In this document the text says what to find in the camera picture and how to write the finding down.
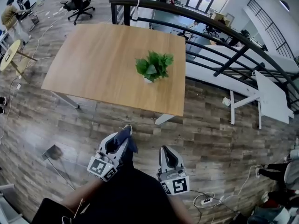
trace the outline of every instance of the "potted plant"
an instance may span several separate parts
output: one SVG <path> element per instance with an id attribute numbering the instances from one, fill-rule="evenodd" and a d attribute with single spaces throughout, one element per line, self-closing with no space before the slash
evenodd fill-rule
<path id="1" fill-rule="evenodd" d="M 136 59 L 137 72 L 143 75 L 145 82 L 152 83 L 160 77 L 168 77 L 167 67 L 173 62 L 172 54 L 159 54 L 149 51 L 146 59 Z"/>

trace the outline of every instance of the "office chair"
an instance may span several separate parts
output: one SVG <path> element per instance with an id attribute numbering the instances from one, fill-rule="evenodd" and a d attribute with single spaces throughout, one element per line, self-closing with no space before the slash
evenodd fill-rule
<path id="1" fill-rule="evenodd" d="M 93 11 L 95 10 L 94 7 L 88 7 L 91 3 L 91 0 L 86 0 L 83 2 L 83 0 L 71 0 L 69 1 L 62 1 L 60 2 L 64 4 L 64 9 L 66 9 L 68 12 L 69 11 L 74 11 L 72 16 L 69 16 L 67 19 L 70 21 L 71 17 L 76 16 L 76 19 L 74 21 L 74 25 L 76 26 L 76 21 L 79 18 L 80 15 L 86 14 L 89 15 L 90 18 L 93 16 L 90 13 L 87 13 L 86 11 L 89 9 L 92 9 Z"/>
<path id="2" fill-rule="evenodd" d="M 209 36 L 213 36 L 213 34 L 215 34 L 215 36 L 217 35 L 216 31 L 214 30 L 214 28 L 211 27 L 211 26 L 209 26 L 209 25 L 206 25 L 206 29 L 204 29 L 204 34 L 205 33 L 207 33 Z"/>

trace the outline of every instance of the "round table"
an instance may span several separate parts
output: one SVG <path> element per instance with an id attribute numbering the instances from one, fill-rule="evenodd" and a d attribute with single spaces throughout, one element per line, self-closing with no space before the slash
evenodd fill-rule
<path id="1" fill-rule="evenodd" d="M 0 65 L 0 71 L 3 71 L 6 69 L 6 67 L 11 64 L 15 70 L 17 71 L 17 73 L 22 77 L 24 78 L 24 80 L 28 82 L 28 80 L 25 78 L 25 76 L 23 75 L 23 72 L 24 70 L 26 69 L 26 66 L 24 65 L 19 65 L 17 66 L 16 63 L 13 62 L 13 58 L 15 56 L 16 53 L 20 54 L 21 56 L 24 56 L 24 57 L 27 57 L 31 60 L 34 60 L 34 61 L 37 61 L 36 59 L 24 54 L 24 53 L 21 53 L 20 51 L 18 51 L 19 47 L 21 45 L 21 41 L 20 40 L 17 40 L 15 41 L 10 47 L 9 49 L 6 51 L 3 59 L 2 59 L 2 62 L 1 62 L 1 65 Z"/>

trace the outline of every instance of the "white flower pot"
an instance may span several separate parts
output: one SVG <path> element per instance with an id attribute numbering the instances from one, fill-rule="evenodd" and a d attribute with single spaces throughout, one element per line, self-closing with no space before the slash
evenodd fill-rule
<path id="1" fill-rule="evenodd" d="M 145 83 L 153 83 L 151 80 L 148 80 L 147 78 L 143 77 L 144 78 L 144 81 Z"/>

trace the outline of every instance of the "black railing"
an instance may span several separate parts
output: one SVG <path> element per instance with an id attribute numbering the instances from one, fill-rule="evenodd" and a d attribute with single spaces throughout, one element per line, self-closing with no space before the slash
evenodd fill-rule
<path id="1" fill-rule="evenodd" d="M 271 17 L 268 16 L 268 14 L 262 9 L 262 7 L 255 0 L 250 0 L 247 6 L 251 9 L 251 11 L 257 17 L 257 19 L 264 26 L 265 30 L 273 40 L 277 52 L 281 56 L 294 59 L 295 57 L 294 54 L 292 53 L 289 44 L 286 42 L 284 36 L 282 35 L 278 27 L 275 25 Z"/>
<path id="2" fill-rule="evenodd" d="M 131 23 L 131 7 L 136 7 L 138 0 L 109 0 L 111 3 L 111 11 L 112 11 L 112 21 L 113 24 L 119 24 L 118 20 L 117 20 L 117 15 L 115 14 L 115 10 L 116 10 L 116 6 L 124 6 L 124 25 L 130 26 Z M 232 79 L 238 80 L 250 87 L 253 87 L 255 89 L 258 89 L 257 87 L 257 83 L 256 80 L 254 79 L 254 75 L 253 75 L 253 71 L 254 70 L 259 70 L 260 72 L 262 72 L 263 74 L 267 74 L 269 77 L 273 78 L 275 80 L 275 82 L 277 82 L 277 84 L 286 92 L 289 93 L 289 96 L 287 95 L 287 101 L 288 101 L 288 106 L 295 112 L 295 113 L 299 113 L 299 105 L 297 103 L 294 103 L 294 100 L 296 100 L 296 96 L 295 94 L 290 91 L 287 88 L 287 85 L 283 83 L 283 80 L 286 80 L 288 84 L 290 84 L 292 86 L 292 88 L 295 90 L 295 92 L 297 92 L 299 94 L 299 89 L 296 87 L 296 85 L 293 83 L 293 81 L 291 80 L 290 76 L 270 57 L 268 56 L 264 51 L 262 51 L 258 46 L 256 46 L 255 44 L 253 44 L 252 42 L 250 42 L 247 38 L 245 38 L 244 36 L 242 36 L 241 34 L 235 32 L 234 30 L 230 29 L 229 27 L 221 24 L 220 22 L 217 22 L 207 16 L 201 15 L 199 13 L 196 13 L 194 11 L 182 8 L 182 7 L 177 7 L 171 4 L 166 4 L 163 2 L 159 2 L 159 1 L 152 1 L 152 0 L 140 0 L 139 2 L 139 7 L 144 7 L 144 8 L 149 8 L 149 9 L 154 9 L 154 10 L 160 10 L 160 11 L 164 11 L 164 12 L 168 12 L 168 13 L 172 13 L 172 14 L 176 14 L 176 15 L 180 15 L 183 17 L 187 17 L 193 20 L 198 20 L 201 23 L 204 23 L 206 25 L 210 25 L 213 28 L 227 34 L 228 36 L 237 39 L 239 42 L 241 42 L 244 46 L 242 47 L 242 49 L 238 50 L 235 47 L 229 46 L 227 43 L 219 41 L 218 39 L 208 36 L 206 34 L 203 34 L 201 32 L 192 30 L 192 29 L 188 29 L 186 27 L 182 27 L 173 23 L 168 23 L 168 22 L 164 22 L 164 21 L 159 21 L 159 20 L 155 20 L 155 19 L 149 19 L 149 18 L 143 18 L 143 17 L 139 17 L 138 21 L 145 21 L 145 22 L 149 22 L 149 23 L 155 23 L 155 24 L 159 24 L 159 25 L 163 25 L 163 26 L 168 26 L 168 27 L 172 27 L 172 28 L 176 28 L 176 29 L 180 29 L 186 32 L 190 32 L 194 35 L 198 35 L 201 37 L 204 37 L 208 40 L 214 41 L 219 45 L 225 46 L 228 49 L 232 50 L 235 52 L 235 55 L 233 57 L 229 57 L 219 51 L 216 51 L 214 49 L 208 48 L 202 44 L 198 44 L 195 42 L 191 42 L 191 41 L 186 41 L 187 44 L 190 44 L 192 46 L 195 47 L 199 47 L 205 50 L 208 50 L 210 52 L 213 52 L 217 55 L 220 55 L 226 59 L 228 59 L 228 61 L 226 63 L 220 63 L 219 61 L 216 61 L 214 59 L 211 59 L 209 57 L 205 57 L 202 56 L 200 54 L 197 53 L 193 53 L 190 51 L 186 51 L 186 54 L 192 55 L 192 56 L 196 56 L 199 58 L 202 58 L 204 60 L 213 62 L 214 64 L 217 64 L 219 66 L 221 66 L 220 68 L 215 68 L 215 67 L 211 67 L 205 64 L 201 64 L 199 62 L 196 62 L 192 59 L 187 58 L 186 62 L 188 63 L 192 63 L 195 64 L 197 66 L 209 69 L 209 70 L 213 70 L 214 71 L 214 76 L 218 76 L 220 74 L 223 74 L 225 76 L 228 76 Z M 247 56 L 245 54 L 245 52 L 247 50 L 251 49 L 252 51 L 256 52 L 261 58 L 263 58 L 265 61 L 267 61 L 272 67 L 272 70 L 268 70 L 265 68 L 265 65 L 263 63 L 258 63 L 257 61 L 253 60 L 251 57 Z M 250 68 L 247 65 L 241 63 L 240 61 L 238 61 L 238 58 L 240 58 L 241 56 L 247 58 L 249 61 L 251 61 L 252 63 L 254 63 L 256 65 L 255 68 Z M 233 63 L 236 63 L 240 66 L 243 67 L 243 69 L 235 69 L 233 67 L 231 67 L 231 65 Z"/>

